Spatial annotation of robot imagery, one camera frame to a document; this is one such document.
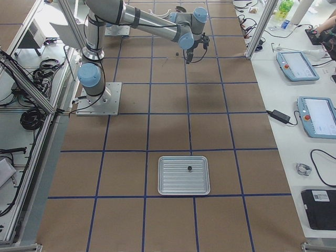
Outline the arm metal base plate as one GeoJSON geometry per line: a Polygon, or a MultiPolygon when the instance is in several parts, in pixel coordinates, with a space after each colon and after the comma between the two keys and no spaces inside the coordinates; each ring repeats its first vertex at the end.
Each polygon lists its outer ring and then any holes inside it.
{"type": "Polygon", "coordinates": [[[106,90],[103,96],[99,98],[87,96],[86,91],[82,88],[81,96],[77,106],[76,115],[78,116],[108,116],[118,115],[119,102],[121,95],[121,82],[107,82],[106,90]]]}

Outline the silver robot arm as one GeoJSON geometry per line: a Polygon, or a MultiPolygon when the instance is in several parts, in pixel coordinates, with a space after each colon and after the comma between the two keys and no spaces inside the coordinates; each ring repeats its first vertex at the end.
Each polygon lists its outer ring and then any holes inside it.
{"type": "Polygon", "coordinates": [[[83,64],[77,76],[86,92],[90,107],[106,104],[111,97],[102,60],[107,24],[129,26],[175,42],[183,49],[187,64],[193,62],[194,49],[208,49],[209,37],[204,33],[208,12],[198,7],[193,12],[174,12],[168,19],[155,16],[124,1],[87,1],[87,27],[83,29],[86,44],[82,49],[83,64]]]}

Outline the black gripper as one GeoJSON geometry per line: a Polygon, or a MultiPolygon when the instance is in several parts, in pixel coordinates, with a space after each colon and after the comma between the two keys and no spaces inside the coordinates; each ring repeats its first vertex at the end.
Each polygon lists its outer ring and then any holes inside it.
{"type": "Polygon", "coordinates": [[[209,46],[210,38],[205,34],[202,33],[200,39],[194,41],[194,44],[191,48],[189,48],[186,52],[186,64],[190,64],[193,59],[193,51],[196,49],[199,44],[203,45],[203,49],[207,50],[209,46]]]}

